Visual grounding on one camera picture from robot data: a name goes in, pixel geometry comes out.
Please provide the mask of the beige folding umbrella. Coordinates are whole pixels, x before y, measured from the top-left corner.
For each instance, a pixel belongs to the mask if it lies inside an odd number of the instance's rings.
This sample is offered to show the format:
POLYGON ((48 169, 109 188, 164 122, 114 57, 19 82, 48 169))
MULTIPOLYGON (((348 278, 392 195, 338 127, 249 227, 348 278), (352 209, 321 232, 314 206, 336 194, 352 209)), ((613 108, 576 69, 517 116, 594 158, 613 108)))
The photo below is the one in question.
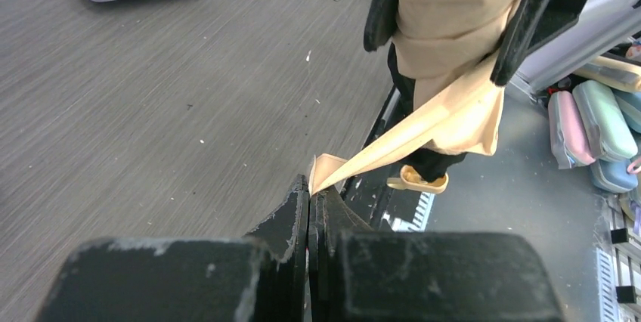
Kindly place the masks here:
POLYGON ((389 69, 395 83, 409 82, 413 110, 350 159, 318 156, 311 193, 400 162, 388 186, 439 194, 450 166, 468 153, 494 154, 505 90, 491 73, 521 1, 398 0, 389 69))

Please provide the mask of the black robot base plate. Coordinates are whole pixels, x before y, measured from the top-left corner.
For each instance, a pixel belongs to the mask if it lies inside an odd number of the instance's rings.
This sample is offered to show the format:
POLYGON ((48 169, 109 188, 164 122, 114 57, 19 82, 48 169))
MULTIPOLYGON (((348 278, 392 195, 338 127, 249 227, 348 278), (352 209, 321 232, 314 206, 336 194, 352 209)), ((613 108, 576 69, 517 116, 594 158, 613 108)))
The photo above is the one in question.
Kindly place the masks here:
POLYGON ((396 190, 387 179, 397 177, 400 163, 392 163, 345 181, 341 197, 375 231, 424 232, 434 194, 396 190))

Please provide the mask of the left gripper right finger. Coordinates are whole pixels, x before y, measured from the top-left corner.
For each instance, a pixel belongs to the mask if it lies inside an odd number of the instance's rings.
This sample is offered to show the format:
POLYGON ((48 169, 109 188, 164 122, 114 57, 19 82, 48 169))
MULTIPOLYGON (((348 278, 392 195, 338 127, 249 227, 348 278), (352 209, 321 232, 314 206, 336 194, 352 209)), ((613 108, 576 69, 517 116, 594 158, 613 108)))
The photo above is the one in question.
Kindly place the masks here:
POLYGON ((374 231, 334 189, 308 217, 314 321, 563 321, 533 246, 495 232, 374 231))

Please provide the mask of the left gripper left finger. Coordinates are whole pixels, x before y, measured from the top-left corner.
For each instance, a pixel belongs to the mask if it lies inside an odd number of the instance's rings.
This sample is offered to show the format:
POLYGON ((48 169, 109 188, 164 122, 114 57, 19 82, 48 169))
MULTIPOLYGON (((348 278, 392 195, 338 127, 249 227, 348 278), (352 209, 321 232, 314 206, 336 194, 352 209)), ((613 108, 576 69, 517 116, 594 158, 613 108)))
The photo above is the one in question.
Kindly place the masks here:
POLYGON ((74 249, 38 321, 301 321, 309 192, 240 238, 106 237, 74 249))

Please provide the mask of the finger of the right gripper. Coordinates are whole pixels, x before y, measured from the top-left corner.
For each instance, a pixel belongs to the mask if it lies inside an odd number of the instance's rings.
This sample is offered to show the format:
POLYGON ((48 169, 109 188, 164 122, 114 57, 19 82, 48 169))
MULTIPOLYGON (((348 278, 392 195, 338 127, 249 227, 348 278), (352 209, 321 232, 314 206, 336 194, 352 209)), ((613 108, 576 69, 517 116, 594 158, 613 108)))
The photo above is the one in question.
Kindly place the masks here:
POLYGON ((371 0, 364 27, 363 46, 366 52, 386 45, 398 29, 398 0, 371 0))
POLYGON ((572 28, 587 0, 521 0, 500 38, 490 80, 505 86, 525 58, 572 28))

